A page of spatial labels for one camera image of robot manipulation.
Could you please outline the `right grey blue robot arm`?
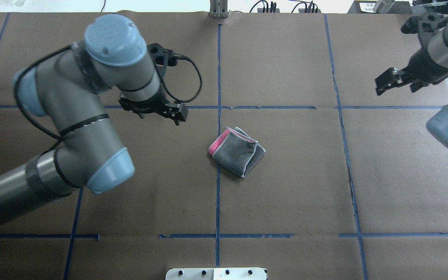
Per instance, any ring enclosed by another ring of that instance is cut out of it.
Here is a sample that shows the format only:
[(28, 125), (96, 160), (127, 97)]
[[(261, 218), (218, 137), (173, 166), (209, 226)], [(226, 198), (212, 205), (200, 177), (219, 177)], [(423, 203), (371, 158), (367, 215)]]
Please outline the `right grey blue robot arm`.
[[(416, 34), (421, 48), (403, 69), (388, 68), (375, 79), (377, 95), (409, 85), (414, 93), (448, 79), (448, 16), (427, 12), (407, 19), (401, 27), (404, 34)], [(425, 124), (428, 132), (448, 149), (448, 104)]]

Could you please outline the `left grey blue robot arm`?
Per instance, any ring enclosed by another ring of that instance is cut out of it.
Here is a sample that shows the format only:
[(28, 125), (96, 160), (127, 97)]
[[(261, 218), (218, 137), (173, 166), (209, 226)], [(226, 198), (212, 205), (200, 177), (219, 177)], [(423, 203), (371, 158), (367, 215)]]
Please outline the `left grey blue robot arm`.
[(163, 81), (178, 60), (191, 59), (146, 44), (132, 20), (106, 14), (87, 26), (81, 41), (18, 72), (20, 112), (58, 143), (0, 176), (0, 226), (83, 187), (101, 194), (130, 179), (133, 161), (100, 95), (117, 87), (123, 110), (185, 122), (186, 102), (168, 101)]

